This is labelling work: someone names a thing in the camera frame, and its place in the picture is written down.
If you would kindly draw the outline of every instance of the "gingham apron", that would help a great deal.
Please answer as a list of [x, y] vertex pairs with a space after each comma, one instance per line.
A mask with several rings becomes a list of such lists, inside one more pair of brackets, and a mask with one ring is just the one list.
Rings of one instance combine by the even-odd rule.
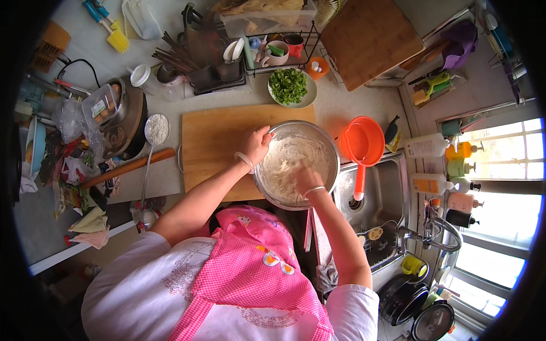
[[211, 237], [218, 241], [169, 340], [191, 340], [214, 304], [313, 314], [318, 323], [312, 340], [329, 340], [333, 328], [326, 308], [301, 273], [292, 236], [282, 222], [250, 206], [226, 208], [216, 218], [220, 227]]

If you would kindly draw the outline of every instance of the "hand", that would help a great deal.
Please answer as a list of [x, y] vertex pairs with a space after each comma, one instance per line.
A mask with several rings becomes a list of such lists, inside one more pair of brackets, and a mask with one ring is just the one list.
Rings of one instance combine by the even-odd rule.
[[300, 161], [299, 167], [292, 171], [292, 177], [296, 181], [296, 190], [301, 195], [313, 187], [324, 186], [321, 175], [309, 165], [307, 160]]
[[246, 155], [254, 166], [259, 164], [269, 151], [269, 143], [273, 138], [273, 133], [266, 134], [269, 128], [270, 126], [266, 125], [256, 131], [250, 132], [242, 145], [241, 153]]

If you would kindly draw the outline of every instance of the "kitchen sink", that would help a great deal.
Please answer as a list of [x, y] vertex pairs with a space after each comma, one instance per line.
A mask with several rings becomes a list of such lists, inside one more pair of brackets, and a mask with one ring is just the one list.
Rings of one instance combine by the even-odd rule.
[[357, 164], [341, 166], [334, 202], [349, 221], [355, 233], [383, 226], [383, 235], [375, 241], [366, 238], [364, 248], [372, 272], [402, 257], [406, 252], [406, 239], [399, 226], [409, 221], [410, 194], [406, 157], [403, 153], [384, 155], [373, 167], [366, 168], [364, 199], [353, 197]]

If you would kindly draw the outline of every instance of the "red mug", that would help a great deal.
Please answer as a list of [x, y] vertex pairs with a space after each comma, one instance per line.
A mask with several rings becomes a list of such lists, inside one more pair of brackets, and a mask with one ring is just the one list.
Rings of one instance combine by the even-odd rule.
[[299, 34], [286, 34], [282, 38], [288, 45], [289, 55], [296, 58], [301, 57], [301, 50], [304, 48], [304, 39]]

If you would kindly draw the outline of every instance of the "pink bottle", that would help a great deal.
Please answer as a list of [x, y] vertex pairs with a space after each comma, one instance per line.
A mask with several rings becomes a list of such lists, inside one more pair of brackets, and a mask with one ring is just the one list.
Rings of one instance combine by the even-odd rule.
[[451, 210], [471, 212], [473, 208], [483, 206], [483, 202], [474, 200], [472, 194], [451, 193], [447, 199], [447, 205]]

